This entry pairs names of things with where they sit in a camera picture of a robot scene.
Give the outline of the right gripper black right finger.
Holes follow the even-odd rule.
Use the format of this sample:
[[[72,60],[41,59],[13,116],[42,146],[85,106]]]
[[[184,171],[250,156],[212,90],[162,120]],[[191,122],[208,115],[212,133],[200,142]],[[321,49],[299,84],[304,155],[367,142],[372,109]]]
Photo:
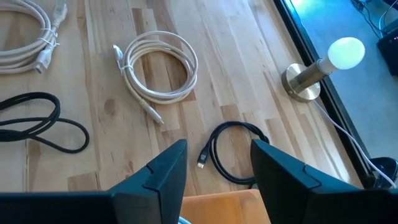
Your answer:
[[[398,224],[398,189],[358,189],[259,139],[251,162],[272,224]]]

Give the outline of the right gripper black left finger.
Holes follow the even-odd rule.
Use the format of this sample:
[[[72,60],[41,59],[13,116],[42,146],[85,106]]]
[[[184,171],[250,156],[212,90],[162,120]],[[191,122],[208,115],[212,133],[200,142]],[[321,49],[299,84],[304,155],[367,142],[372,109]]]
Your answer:
[[[177,224],[187,146],[178,140],[107,191],[0,193],[0,224]]]

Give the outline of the black clamp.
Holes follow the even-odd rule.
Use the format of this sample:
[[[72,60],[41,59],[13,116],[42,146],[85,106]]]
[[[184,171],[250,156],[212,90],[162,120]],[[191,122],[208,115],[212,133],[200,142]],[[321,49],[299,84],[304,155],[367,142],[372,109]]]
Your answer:
[[[386,174],[391,180],[396,181],[398,179],[398,161],[396,159],[393,159],[391,157],[378,157],[370,159],[370,161],[384,174]],[[392,187],[392,185],[377,172],[375,173],[375,177],[375,189],[386,189]]]

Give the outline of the brass lamp with white bulb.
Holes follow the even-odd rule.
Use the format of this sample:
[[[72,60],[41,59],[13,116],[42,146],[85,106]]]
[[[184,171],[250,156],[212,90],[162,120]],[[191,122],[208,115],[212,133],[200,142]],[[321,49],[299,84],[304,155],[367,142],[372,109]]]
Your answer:
[[[337,70],[357,66],[365,55],[365,46],[357,38],[344,37],[333,42],[327,54],[309,66],[293,63],[281,76],[287,94],[303,103],[316,99],[321,92],[320,81]]]

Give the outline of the black electronics box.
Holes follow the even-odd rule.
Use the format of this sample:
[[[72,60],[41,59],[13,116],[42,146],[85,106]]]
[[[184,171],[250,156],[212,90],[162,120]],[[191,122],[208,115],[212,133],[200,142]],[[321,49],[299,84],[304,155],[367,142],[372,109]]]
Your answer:
[[[379,39],[377,47],[390,74],[398,77],[398,29]]]

